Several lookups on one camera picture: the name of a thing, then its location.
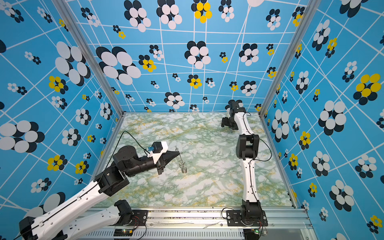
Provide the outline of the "steel key organizer plate with rings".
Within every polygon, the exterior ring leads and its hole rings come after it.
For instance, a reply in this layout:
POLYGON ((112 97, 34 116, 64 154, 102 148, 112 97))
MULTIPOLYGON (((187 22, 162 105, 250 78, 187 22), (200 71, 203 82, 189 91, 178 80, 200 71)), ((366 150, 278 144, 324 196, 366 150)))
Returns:
POLYGON ((182 159, 182 152, 180 152, 177 147, 175 147, 175 151, 179 152, 179 155, 177 156, 177 161, 178 161, 179 167, 180 167, 182 173, 186 174, 188 170, 187 170, 187 167, 185 165, 185 162, 182 159))

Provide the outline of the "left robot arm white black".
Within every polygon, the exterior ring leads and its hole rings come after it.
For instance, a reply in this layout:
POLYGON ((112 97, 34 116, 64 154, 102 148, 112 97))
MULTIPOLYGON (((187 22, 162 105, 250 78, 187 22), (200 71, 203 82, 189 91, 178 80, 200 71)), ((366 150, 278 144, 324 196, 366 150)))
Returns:
POLYGON ((127 225, 133 211, 126 200, 119 200, 96 214, 81 217, 88 209, 113 196, 129 184, 129 178, 156 169, 161 175, 165 166, 180 155, 170 151, 166 142, 155 142, 152 151, 139 157, 135 147, 124 146, 113 155, 112 164, 70 199, 39 217, 20 221, 24 240, 77 240, 88 233, 115 224, 127 225))

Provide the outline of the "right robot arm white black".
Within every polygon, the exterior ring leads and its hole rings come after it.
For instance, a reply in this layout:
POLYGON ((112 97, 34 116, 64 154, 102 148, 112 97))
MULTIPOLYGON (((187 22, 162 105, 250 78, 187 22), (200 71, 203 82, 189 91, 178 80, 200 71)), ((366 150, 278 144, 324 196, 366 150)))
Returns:
POLYGON ((230 100, 226 110, 229 116, 222 118, 221 126, 239 132, 236 156, 240 160, 243 173, 242 224, 247 227, 254 224, 267 226, 267 217, 261 206, 255 174, 260 137, 252 131, 247 119, 248 112, 241 100, 230 100))

